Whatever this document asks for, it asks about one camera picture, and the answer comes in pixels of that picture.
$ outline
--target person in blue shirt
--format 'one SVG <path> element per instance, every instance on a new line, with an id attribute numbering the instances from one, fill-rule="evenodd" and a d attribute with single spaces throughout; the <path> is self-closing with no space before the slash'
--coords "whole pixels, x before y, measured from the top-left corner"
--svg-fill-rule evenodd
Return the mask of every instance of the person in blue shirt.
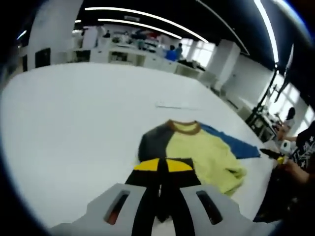
<path id="1" fill-rule="evenodd" d="M 182 44 L 178 44 L 178 48 L 175 50 L 176 54 L 177 54 L 177 60 L 179 60 L 182 56 L 183 53 L 183 48 L 182 48 Z"/>
<path id="2" fill-rule="evenodd" d="M 174 45 L 171 45 L 171 46 L 169 47 L 169 49 L 170 49 L 170 50 L 168 50 L 168 51 L 166 52 L 165 58 L 168 59 L 168 60 L 171 60 L 171 61 L 176 61 L 176 59 L 177 59 L 177 53 L 174 51 L 174 49 L 175 49 Z"/>

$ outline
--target blue sleeve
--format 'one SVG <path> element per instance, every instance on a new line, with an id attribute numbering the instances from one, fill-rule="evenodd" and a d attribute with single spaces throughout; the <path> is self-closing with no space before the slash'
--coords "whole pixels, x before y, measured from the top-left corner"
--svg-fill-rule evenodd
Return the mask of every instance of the blue sleeve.
<path id="1" fill-rule="evenodd" d="M 233 138 L 223 132 L 217 131 L 215 128 L 200 123 L 201 128 L 209 134 L 221 138 L 231 148 L 231 152 L 236 156 L 237 159 L 246 159 L 253 157 L 260 157 L 260 153 L 257 147 L 245 143 L 239 139 Z"/>

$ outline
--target brown collar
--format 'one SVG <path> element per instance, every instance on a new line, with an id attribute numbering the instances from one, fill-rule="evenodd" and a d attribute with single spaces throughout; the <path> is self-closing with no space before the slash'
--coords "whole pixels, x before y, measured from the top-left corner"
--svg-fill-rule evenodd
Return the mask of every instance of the brown collar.
<path id="1" fill-rule="evenodd" d="M 171 127 L 172 130 L 179 132 L 179 133 L 182 133 L 182 134 L 194 135 L 194 134 L 197 134 L 201 129 L 200 124 L 196 121 L 186 123 L 186 122 L 178 122 L 178 121 L 170 119 L 166 123 L 167 123 L 167 125 L 169 125 L 169 127 Z M 186 125 L 186 126 L 196 124 L 196 127 L 193 130 L 184 131 L 184 130 L 177 128 L 175 123 L 181 124 L 181 125 Z"/>

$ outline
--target desk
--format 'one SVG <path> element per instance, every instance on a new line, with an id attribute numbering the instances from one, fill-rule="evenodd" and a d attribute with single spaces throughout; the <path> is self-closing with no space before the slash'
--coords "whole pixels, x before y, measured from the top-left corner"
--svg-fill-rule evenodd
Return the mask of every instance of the desk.
<path id="1" fill-rule="evenodd" d="M 158 101 L 199 109 L 157 108 Z M 4 161 L 18 194 L 45 226 L 72 222 L 91 200 L 126 181 L 137 163 L 142 135 L 170 118 L 198 120 L 264 147 L 197 80 L 142 67 L 82 62 L 34 69 L 5 87 Z M 248 175 L 232 199 L 253 220 L 273 162 L 264 154 L 241 162 Z"/>

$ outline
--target white table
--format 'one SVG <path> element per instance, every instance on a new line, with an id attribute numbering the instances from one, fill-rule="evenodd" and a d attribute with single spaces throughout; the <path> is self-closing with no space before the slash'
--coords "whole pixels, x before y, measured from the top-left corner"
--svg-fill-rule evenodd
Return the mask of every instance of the white table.
<path id="1" fill-rule="evenodd" d="M 157 108 L 156 102 L 196 109 Z M 5 88 L 5 160 L 19 194 L 45 226 L 72 222 L 91 200 L 125 182 L 137 162 L 142 134 L 170 118 L 198 120 L 263 147 L 236 113 L 197 80 L 134 66 L 71 63 L 20 74 Z M 232 199 L 253 219 L 273 163 L 262 155 L 242 164 L 248 175 Z"/>

